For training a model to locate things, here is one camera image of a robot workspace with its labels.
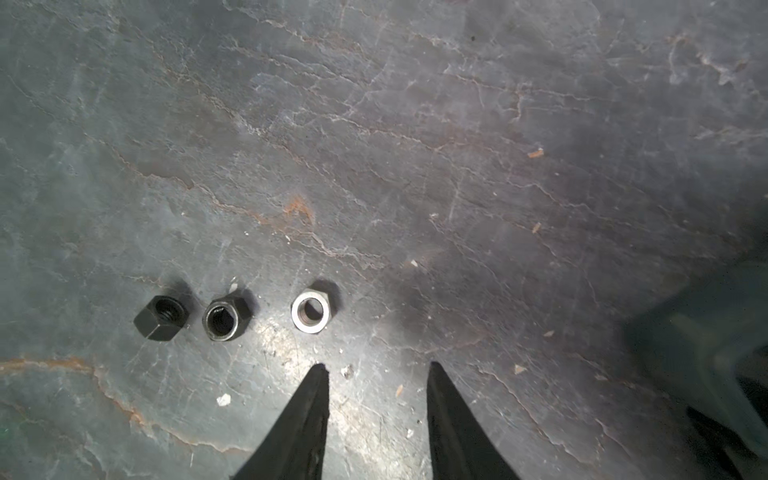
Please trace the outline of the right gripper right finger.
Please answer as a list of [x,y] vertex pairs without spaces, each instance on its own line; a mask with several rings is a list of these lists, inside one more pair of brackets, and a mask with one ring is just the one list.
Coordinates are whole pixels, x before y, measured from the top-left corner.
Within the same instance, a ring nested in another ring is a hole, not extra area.
[[438,362],[430,364],[426,396],[434,479],[519,480]]

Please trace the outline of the dark ring washer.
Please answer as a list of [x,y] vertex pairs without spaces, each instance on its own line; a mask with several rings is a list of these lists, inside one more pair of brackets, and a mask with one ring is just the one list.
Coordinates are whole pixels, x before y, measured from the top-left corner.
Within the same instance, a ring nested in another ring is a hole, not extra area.
[[251,309],[242,296],[227,295],[208,305],[202,325],[210,340],[227,342],[244,333],[251,317]]

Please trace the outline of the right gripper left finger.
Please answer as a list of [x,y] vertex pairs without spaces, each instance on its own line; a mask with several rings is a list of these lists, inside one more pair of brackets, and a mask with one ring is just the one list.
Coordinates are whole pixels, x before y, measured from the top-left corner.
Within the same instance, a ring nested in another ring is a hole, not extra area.
[[320,479],[329,420],[329,372],[313,365],[236,479]]

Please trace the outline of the silver hex nut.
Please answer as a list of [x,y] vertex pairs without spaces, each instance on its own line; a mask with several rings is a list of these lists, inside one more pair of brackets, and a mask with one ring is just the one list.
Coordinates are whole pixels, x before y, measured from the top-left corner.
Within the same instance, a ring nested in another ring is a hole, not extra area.
[[291,305],[291,319],[294,326],[307,334],[320,333],[331,318],[330,297],[319,290],[304,290]]

